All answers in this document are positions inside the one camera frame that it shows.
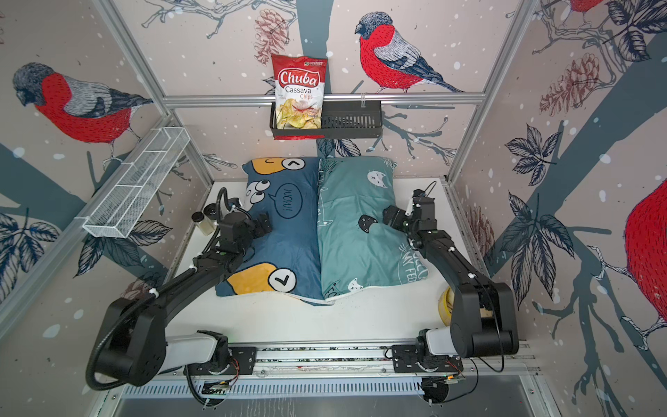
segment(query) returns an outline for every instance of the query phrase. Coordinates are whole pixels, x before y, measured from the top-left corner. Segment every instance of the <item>vent grille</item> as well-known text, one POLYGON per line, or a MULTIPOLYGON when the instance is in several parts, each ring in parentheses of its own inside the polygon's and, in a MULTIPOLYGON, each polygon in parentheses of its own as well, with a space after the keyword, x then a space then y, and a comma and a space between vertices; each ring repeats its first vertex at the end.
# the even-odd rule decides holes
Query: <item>vent grille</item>
MULTIPOLYGON (((195 382, 201 393, 204 382, 195 382)), ((399 396, 422 395, 421 378, 319 378, 295 380, 239 380, 226 394, 230 399, 295 398, 322 396, 399 396)), ((185 380, 151 381, 140 387, 128 386, 122 398, 186 398, 190 397, 185 380)))

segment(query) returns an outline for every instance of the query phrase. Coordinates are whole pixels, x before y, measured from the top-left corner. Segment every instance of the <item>tree branch illustration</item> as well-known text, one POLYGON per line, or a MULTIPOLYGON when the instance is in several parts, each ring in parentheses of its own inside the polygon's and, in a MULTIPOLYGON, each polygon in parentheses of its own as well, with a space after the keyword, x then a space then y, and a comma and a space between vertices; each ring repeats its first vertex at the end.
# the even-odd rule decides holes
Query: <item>tree branch illustration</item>
POLYGON ((222 3, 221 1, 215 0, 215 2, 211 4, 211 7, 201 4, 201 0, 144 1, 159 9, 141 24, 142 27, 148 28, 156 19, 159 19, 162 23, 167 23, 167 16, 169 16, 170 13, 172 13, 172 16, 181 13, 201 15, 217 22, 215 29, 206 35, 207 39, 211 39, 214 35, 217 35, 228 15, 249 6, 253 10, 256 10, 260 5, 266 5, 289 14, 291 17, 286 21, 286 27, 289 27, 297 19, 295 1, 290 0, 233 0, 228 3, 222 3))

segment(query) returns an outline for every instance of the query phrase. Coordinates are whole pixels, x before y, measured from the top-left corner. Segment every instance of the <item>white wire basket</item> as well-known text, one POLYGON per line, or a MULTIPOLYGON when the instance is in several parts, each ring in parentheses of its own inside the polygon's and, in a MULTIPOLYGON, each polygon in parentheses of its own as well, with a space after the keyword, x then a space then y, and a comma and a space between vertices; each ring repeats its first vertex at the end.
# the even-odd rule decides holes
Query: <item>white wire basket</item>
POLYGON ((126 238, 189 141, 183 127, 156 129, 146 149, 129 163, 83 228, 96 238, 126 238))

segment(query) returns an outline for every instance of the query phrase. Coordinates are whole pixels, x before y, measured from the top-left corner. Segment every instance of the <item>black cable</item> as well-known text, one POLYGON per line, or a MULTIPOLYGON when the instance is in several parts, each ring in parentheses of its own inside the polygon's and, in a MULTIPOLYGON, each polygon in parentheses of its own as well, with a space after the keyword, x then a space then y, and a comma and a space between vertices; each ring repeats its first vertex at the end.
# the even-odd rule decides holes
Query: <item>black cable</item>
POLYGON ((480 370, 477 368, 477 364, 475 363, 475 361, 472 360, 472 358, 470 358, 470 360, 472 361, 472 364, 475 366, 475 372, 477 373, 477 378, 475 379, 475 386, 472 387, 472 389, 470 391, 466 392, 465 394, 461 394, 458 397, 454 397, 454 398, 450 398, 449 400, 445 400, 441 404, 445 404, 446 402, 458 400, 461 397, 465 397, 468 394, 472 394, 472 392, 475 390, 475 388, 477 388, 477 384, 480 383, 480 370))
POLYGON ((144 307, 146 304, 148 304, 150 301, 154 299, 155 299, 155 294, 150 294, 148 295, 148 297, 143 298, 140 301, 134 303, 132 307, 128 308, 120 317, 118 317, 118 320, 116 320, 116 322, 112 325, 108 333, 102 338, 102 340, 99 341, 97 345, 95 345, 95 348, 90 353, 90 358, 88 358, 88 365, 86 365, 85 368, 85 381, 86 384, 88 384, 88 386, 90 387, 90 389, 95 391, 105 391, 125 385, 125 382, 121 380, 108 382, 106 384, 97 381, 97 379, 95 378, 95 365, 97 365, 99 355, 102 353, 102 350, 107 345, 109 339, 111 339, 111 337, 118 331, 120 326, 127 319, 132 317, 138 309, 144 307))
POLYGON ((472 274, 471 276, 473 277, 473 279, 475 279, 475 281, 477 281, 477 284, 482 287, 482 289, 486 293, 486 297, 489 299, 489 303, 491 303, 491 309, 494 312, 494 321, 496 322, 496 332, 498 333, 498 345, 500 346, 500 360, 502 361, 502 364, 500 366, 500 370, 497 370, 493 366, 489 365, 488 362, 486 362, 484 359, 480 358, 479 356, 477 357, 477 359, 484 362, 484 364, 486 366, 488 366, 489 368, 491 368, 492 371, 500 373, 500 372, 503 372, 505 370, 505 352, 503 352, 502 341, 500 340, 500 326, 498 325, 498 313, 496 311, 496 306, 494 305, 494 301, 493 301, 493 299, 491 299, 491 295, 489 295, 489 291, 486 289, 486 287, 483 286, 480 283, 480 281, 477 279, 475 274, 472 274))
POLYGON ((183 367, 183 373, 185 374, 185 379, 187 380, 187 387, 190 389, 190 394, 192 394, 195 400, 197 400, 197 402, 202 406, 216 407, 225 400, 225 398, 202 398, 195 389, 195 384, 192 383, 192 376, 190 375, 190 371, 188 370, 187 365, 183 367))

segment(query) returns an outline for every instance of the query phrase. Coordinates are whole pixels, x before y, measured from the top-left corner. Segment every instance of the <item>small jar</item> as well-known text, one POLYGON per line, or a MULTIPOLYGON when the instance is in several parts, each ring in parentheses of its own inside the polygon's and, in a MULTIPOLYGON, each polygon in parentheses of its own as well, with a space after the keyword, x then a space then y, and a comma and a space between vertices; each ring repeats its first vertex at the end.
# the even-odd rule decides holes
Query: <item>small jar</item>
POLYGON ((209 234, 213 233, 215 231, 215 226, 213 226, 213 222, 207 218, 204 213, 202 212, 194 212, 192 213, 192 221, 195 222, 199 230, 204 234, 204 236, 208 236, 209 234))

